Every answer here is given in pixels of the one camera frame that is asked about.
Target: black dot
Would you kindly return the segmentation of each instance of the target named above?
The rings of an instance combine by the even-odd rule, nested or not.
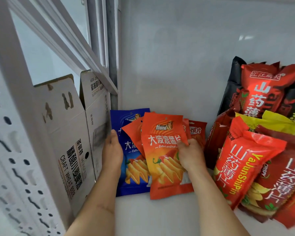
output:
[[[9,158],[9,161],[10,161],[12,164],[15,164],[15,160],[14,160],[14,159]]]
[[[6,124],[11,125],[11,120],[8,117],[3,117]]]

